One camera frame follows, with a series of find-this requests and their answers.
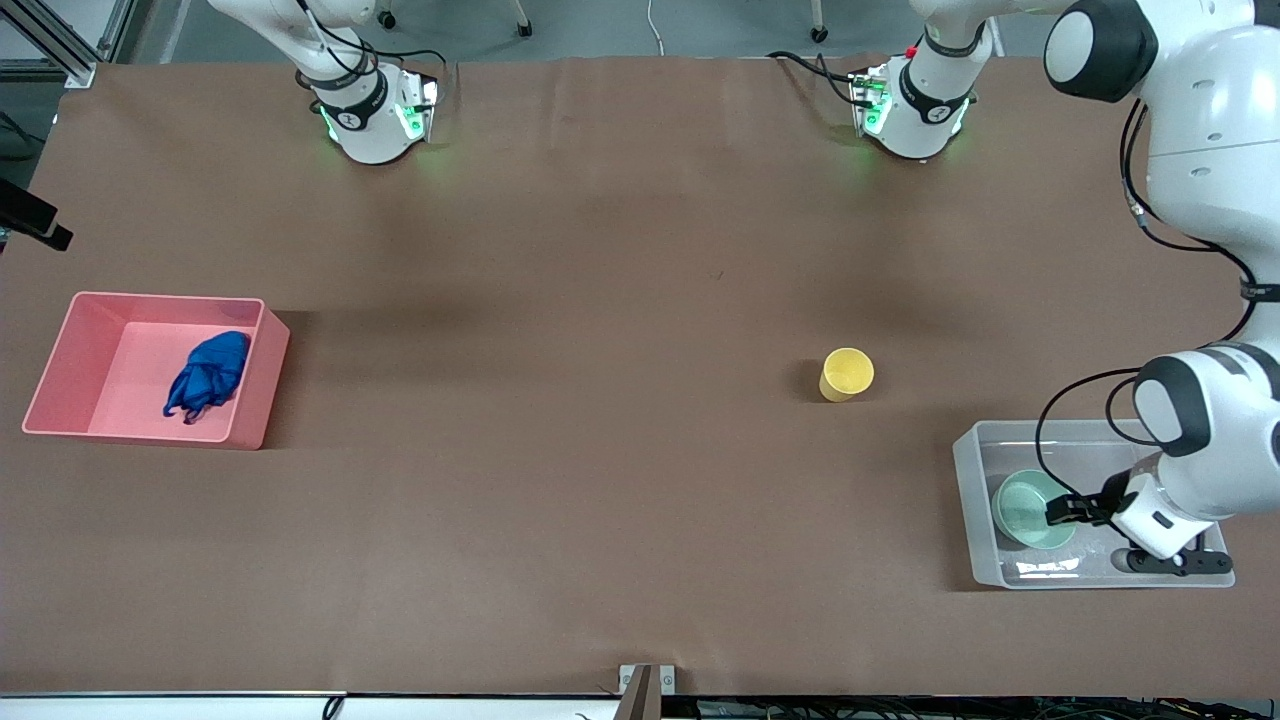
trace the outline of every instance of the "tiled floor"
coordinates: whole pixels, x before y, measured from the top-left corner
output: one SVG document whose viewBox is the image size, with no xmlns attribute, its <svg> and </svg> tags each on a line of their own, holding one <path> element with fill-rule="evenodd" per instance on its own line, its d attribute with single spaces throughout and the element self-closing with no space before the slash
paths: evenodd
<svg viewBox="0 0 1280 720">
<path fill-rule="evenodd" d="M 527 38 L 516 36 L 508 0 L 389 1 L 399 20 L 396 29 L 374 26 L 361 31 L 387 50 L 433 47 L 463 63 L 658 53 L 646 20 L 648 0 L 524 0 L 534 24 Z M 892 53 L 920 33 L 920 19 L 906 0 L 826 0 L 824 10 L 829 36 L 818 45 L 809 38 L 812 19 L 805 0 L 653 0 L 653 20 L 668 55 Z M 155 0 L 140 23 L 138 40 L 127 51 L 134 63 L 284 61 L 270 44 L 206 0 Z M 1006 53 L 1038 54 L 1051 26 L 1051 18 L 1001 19 Z M 61 92 L 60 83 L 52 82 L 0 82 L 0 109 L 28 132 L 44 136 Z M 0 152 L 20 149 L 20 142 L 6 135 L 0 133 Z M 35 167 L 35 161 L 0 161 L 0 177 L 26 184 Z"/>
</svg>

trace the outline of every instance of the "light green bowl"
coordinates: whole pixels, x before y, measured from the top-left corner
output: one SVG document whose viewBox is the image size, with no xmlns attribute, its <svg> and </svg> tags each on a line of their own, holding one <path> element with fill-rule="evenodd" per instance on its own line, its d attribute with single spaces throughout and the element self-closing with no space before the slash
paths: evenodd
<svg viewBox="0 0 1280 720">
<path fill-rule="evenodd" d="M 1050 525 L 1044 520 L 1048 501 L 1066 495 L 1066 488 L 1039 470 L 1020 470 L 1009 475 L 991 498 L 991 515 L 1009 539 L 1034 547 L 1062 547 L 1075 534 L 1075 524 Z"/>
</svg>

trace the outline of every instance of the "crumpled blue fabric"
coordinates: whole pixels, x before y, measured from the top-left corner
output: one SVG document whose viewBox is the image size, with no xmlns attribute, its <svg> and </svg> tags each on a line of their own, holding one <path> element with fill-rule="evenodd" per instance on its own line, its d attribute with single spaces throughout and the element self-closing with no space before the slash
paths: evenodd
<svg viewBox="0 0 1280 720">
<path fill-rule="evenodd" d="M 182 407 L 183 424 L 191 425 L 210 405 L 220 406 L 230 400 L 239 387 L 248 357 L 248 336 L 236 331 L 225 332 L 196 346 L 187 356 L 187 366 L 178 373 L 169 388 L 169 404 L 164 416 L 172 418 L 174 407 Z"/>
</svg>

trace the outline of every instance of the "robotic arm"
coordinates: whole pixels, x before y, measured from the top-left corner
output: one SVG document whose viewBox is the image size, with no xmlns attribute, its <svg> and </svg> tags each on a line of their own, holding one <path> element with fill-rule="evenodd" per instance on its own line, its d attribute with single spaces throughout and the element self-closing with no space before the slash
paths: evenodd
<svg viewBox="0 0 1280 720">
<path fill-rule="evenodd" d="M 1080 0 L 1044 51 L 1057 90 L 1148 105 L 1151 209 L 1248 268 L 1253 311 L 1238 338 L 1162 355 L 1137 377 L 1160 452 L 1050 506 L 1050 523 L 1110 521 L 1174 570 L 1213 521 L 1280 509 L 1277 26 L 1275 1 Z"/>
<path fill-rule="evenodd" d="M 357 163 L 399 158 L 425 140 L 434 81 L 383 63 L 351 29 L 374 18 L 372 0 L 209 0 L 284 53 L 302 72 L 329 137 Z"/>
<path fill-rule="evenodd" d="M 1071 0 L 911 0 L 924 18 L 924 36 L 909 56 L 899 55 L 854 79 L 854 97 L 870 104 L 855 111 L 859 132 L 904 158 L 929 158 L 960 132 L 973 83 L 991 58 L 987 20 L 1007 13 L 1059 13 Z"/>
</svg>

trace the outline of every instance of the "pink bin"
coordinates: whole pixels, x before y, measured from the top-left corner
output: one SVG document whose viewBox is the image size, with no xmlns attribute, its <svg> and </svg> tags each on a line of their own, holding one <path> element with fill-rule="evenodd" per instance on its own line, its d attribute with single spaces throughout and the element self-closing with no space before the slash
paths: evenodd
<svg viewBox="0 0 1280 720">
<path fill-rule="evenodd" d="M 236 395 L 192 425 L 163 414 L 169 386 L 201 342 L 251 338 Z M 262 447 L 289 328 L 261 300 L 81 292 L 22 423 L 35 436 L 175 447 Z"/>
</svg>

